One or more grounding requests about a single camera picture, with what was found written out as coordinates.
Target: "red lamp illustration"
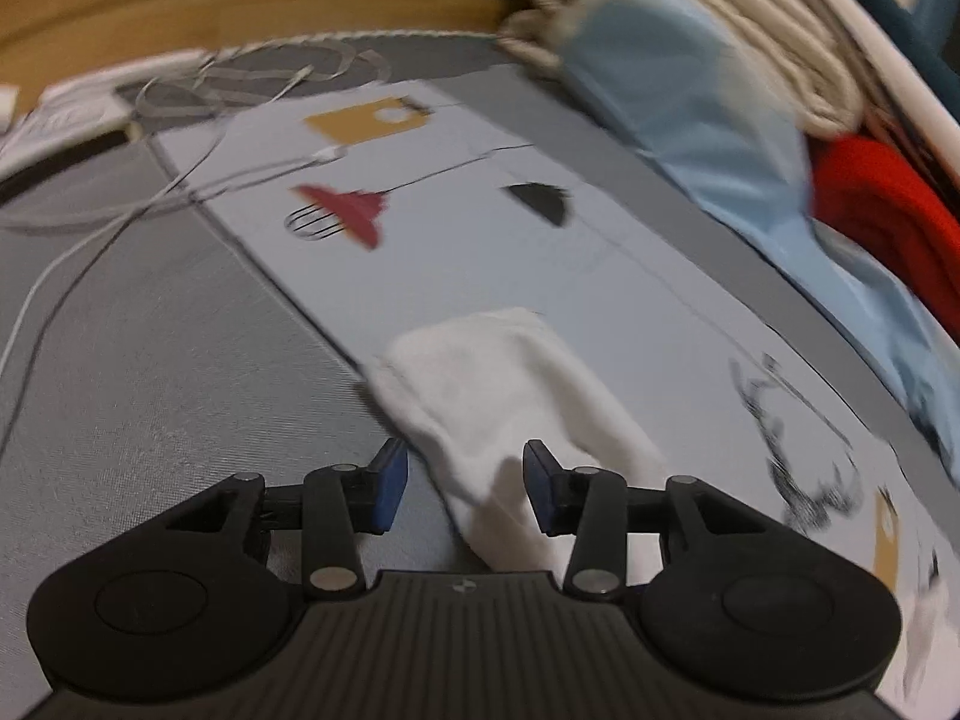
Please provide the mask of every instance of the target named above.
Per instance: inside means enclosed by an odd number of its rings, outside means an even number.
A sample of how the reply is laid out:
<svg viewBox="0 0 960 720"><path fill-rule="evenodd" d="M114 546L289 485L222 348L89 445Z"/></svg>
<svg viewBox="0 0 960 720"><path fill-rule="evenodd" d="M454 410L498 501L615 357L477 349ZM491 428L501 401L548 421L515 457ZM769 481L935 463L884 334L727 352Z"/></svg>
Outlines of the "red lamp illustration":
<svg viewBox="0 0 960 720"><path fill-rule="evenodd" d="M294 191L307 200L307 205L288 215L284 222L296 237L321 241L346 232L368 250L380 244L376 218L387 207L385 193L336 191L309 184L294 187Z"/></svg>

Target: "white cloth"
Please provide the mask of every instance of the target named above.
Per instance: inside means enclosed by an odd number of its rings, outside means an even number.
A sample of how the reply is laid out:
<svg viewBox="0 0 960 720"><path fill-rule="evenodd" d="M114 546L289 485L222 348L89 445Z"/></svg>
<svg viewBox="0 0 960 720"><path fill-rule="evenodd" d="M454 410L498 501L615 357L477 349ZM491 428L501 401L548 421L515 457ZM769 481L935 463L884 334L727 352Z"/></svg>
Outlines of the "white cloth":
<svg viewBox="0 0 960 720"><path fill-rule="evenodd" d="M930 151L954 176L960 176L960 124L856 0L826 1L850 30L890 94L923 134Z"/></svg>
<svg viewBox="0 0 960 720"><path fill-rule="evenodd" d="M377 402L430 464L470 547L499 571L563 579L573 536L548 538L523 488L540 439L561 466L602 466L661 488L658 450L600 380L535 314L472 314L398 338L365 373ZM628 579L661 569L654 536L630 536Z"/></svg>
<svg viewBox="0 0 960 720"><path fill-rule="evenodd" d="M509 52L555 74L550 47L556 17L573 0L531 0L536 11L510 16L500 30ZM698 0L754 50L755 60L784 81L798 127L821 138L858 129L863 98L839 58L832 33L800 0Z"/></svg>

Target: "folded clothes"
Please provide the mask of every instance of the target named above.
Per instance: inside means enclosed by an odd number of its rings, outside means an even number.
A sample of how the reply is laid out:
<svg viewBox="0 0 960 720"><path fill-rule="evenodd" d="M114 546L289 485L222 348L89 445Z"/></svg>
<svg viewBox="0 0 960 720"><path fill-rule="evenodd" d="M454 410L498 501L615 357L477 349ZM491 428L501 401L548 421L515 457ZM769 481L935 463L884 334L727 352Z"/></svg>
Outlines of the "folded clothes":
<svg viewBox="0 0 960 720"><path fill-rule="evenodd" d="M891 99L877 71L870 65L846 26L825 0L800 0L824 25L836 42L837 53L850 70L864 97L863 125L870 135L896 148L920 177L933 187L952 208L960 208L960 193L942 166L926 151L923 138L912 127L902 109Z"/></svg>
<svg viewBox="0 0 960 720"><path fill-rule="evenodd" d="M960 119L960 79L920 34L913 16L895 0L856 1L887 33L944 108L954 119Z"/></svg>
<svg viewBox="0 0 960 720"><path fill-rule="evenodd" d="M806 148L776 79L693 0L577 0L553 47L568 89L807 295L960 481L960 350L877 260L811 230Z"/></svg>
<svg viewBox="0 0 960 720"><path fill-rule="evenodd" d="M827 0L853 34L894 100L904 110L926 145L949 170L960 176L960 124L920 77L910 60L856 0Z"/></svg>
<svg viewBox="0 0 960 720"><path fill-rule="evenodd" d="M532 0L501 28L501 45L544 71L557 69L548 33L563 20L569 0ZM781 81L796 121L811 135L833 138L856 131L861 91L838 57L835 33L800 0L696 0L723 20L752 49L752 61Z"/></svg>
<svg viewBox="0 0 960 720"><path fill-rule="evenodd" d="M597 376L526 309L450 319L401 336L364 370L377 402L424 453L464 539L499 571L563 572L573 536L546 538L521 453L542 440L565 467L601 466L660 487L659 451ZM661 568L656 538L631 536L630 581Z"/></svg>
<svg viewBox="0 0 960 720"><path fill-rule="evenodd" d="M904 159L857 136L814 159L813 215L861 245L960 340L960 223Z"/></svg>

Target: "gray fabric surface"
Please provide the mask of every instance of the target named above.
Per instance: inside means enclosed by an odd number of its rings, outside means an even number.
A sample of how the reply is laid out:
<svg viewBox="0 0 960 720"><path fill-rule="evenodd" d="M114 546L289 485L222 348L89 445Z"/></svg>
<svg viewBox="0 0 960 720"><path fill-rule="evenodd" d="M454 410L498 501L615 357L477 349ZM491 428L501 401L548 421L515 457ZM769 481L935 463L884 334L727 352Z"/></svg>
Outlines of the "gray fabric surface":
<svg viewBox="0 0 960 720"><path fill-rule="evenodd" d="M392 79L456 76L502 61L476 40L377 39ZM250 67L331 61L278 50ZM357 64L315 94L373 76ZM934 520L960 543L960 494L896 401L867 365L795 292L726 228L701 213L654 170L589 120L534 89L510 68L438 82L620 199L781 333L898 453ZM266 83L258 91L272 94ZM158 100L175 100L158 90ZM146 122L148 130L182 124ZM64 172L8 207L25 211L142 199L165 176L146 145L129 146ZM0 231L0 338L40 270L76 235ZM42 290L0 383L6 420L44 314L92 250ZM46 692L23 630L32 590L71 557L237 469L294 483L335 461L366 463L387 435L355 374L271 285L194 210L141 221L90 272L54 322L6 454L0 459L0 720ZM367 570L477 570L451 531L418 463L395 530L362 544ZM290 575L296 536L275 539L272 565Z"/></svg>
<svg viewBox="0 0 960 720"><path fill-rule="evenodd" d="M374 45L395 79L499 61L477 40ZM278 66L276 54L267 66ZM338 85L369 78L358 64ZM147 143L137 143L63 172L5 209L92 209L145 199L166 181ZM4 341L32 281L82 234L0 231ZM52 276L32 306L0 382L0 424L11 416L40 324L94 251ZM44 577L234 471L295 484L318 466L366 464L387 430L357 384L202 214L156 215L128 229L52 324L0 458L0 720L20 717L48 691L24 631L26 605ZM484 570L453 532L418 460L395 528L364 538L360 550L370 578L381 567ZM271 565L296 576L297 533L277 534Z"/></svg>

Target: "circular pad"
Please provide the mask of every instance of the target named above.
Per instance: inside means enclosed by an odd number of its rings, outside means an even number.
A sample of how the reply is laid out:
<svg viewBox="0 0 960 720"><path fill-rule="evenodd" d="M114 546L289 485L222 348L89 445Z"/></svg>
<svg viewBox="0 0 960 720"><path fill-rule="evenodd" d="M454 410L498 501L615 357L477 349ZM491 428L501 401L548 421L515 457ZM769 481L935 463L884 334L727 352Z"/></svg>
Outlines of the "circular pad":
<svg viewBox="0 0 960 720"><path fill-rule="evenodd" d="M27 635L53 682L117 701L205 692L255 668L290 623L285 585L217 533L111 542L37 589Z"/></svg>
<svg viewBox="0 0 960 720"><path fill-rule="evenodd" d="M698 682L757 701L875 688L901 631L896 600L826 550L722 536L656 575L640 624Z"/></svg>

